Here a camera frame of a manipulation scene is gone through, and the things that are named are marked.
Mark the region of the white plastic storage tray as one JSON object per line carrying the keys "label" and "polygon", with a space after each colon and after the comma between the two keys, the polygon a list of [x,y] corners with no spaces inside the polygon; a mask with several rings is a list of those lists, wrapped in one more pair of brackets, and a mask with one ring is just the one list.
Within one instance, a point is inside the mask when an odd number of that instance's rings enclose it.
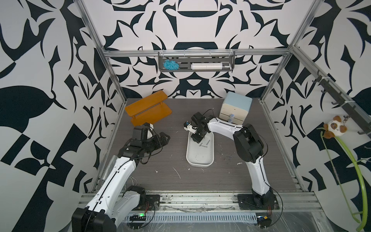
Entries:
{"label": "white plastic storage tray", "polygon": [[[198,144],[191,138],[193,133],[188,133],[188,142],[186,149],[186,160],[193,167],[207,168],[214,163],[214,134],[208,133]],[[201,143],[210,143],[207,148],[200,147]]]}

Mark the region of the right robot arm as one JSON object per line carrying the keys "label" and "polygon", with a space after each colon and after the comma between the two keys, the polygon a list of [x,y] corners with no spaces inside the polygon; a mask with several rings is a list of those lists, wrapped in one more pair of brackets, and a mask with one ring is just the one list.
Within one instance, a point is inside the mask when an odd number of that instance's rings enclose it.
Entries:
{"label": "right robot arm", "polygon": [[256,207],[266,207],[274,202],[274,193],[268,182],[263,157],[264,144],[251,124],[236,125],[212,115],[205,117],[200,112],[184,123],[184,129],[191,132],[191,138],[201,143],[206,134],[218,133],[234,141],[237,155],[248,168],[252,181],[252,196]]}

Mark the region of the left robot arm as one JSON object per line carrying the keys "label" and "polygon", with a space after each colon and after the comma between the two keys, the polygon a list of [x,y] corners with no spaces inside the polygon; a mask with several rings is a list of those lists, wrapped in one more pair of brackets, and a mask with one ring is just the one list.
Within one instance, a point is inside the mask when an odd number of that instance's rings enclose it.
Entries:
{"label": "left robot arm", "polygon": [[84,208],[77,208],[71,217],[72,232],[115,232],[128,213],[145,205],[146,192],[130,186],[119,197],[127,180],[143,158],[160,153],[168,145],[170,136],[156,133],[152,124],[133,129],[130,138],[115,156],[116,161],[105,182]]}

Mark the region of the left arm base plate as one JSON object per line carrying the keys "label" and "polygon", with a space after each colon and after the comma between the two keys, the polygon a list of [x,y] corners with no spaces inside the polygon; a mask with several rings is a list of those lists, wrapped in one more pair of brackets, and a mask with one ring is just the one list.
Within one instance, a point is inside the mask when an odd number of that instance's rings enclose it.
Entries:
{"label": "left arm base plate", "polygon": [[159,194],[149,194],[146,195],[146,198],[140,200],[139,205],[133,209],[133,211],[151,211],[153,208],[157,209],[160,203],[160,195]]}

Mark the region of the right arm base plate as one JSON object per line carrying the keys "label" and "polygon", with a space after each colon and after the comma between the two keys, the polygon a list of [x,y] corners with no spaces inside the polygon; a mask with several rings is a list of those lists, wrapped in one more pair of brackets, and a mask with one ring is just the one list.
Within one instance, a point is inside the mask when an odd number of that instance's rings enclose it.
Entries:
{"label": "right arm base plate", "polygon": [[276,196],[273,194],[265,194],[264,196],[254,194],[238,194],[238,205],[241,210],[278,210]]}

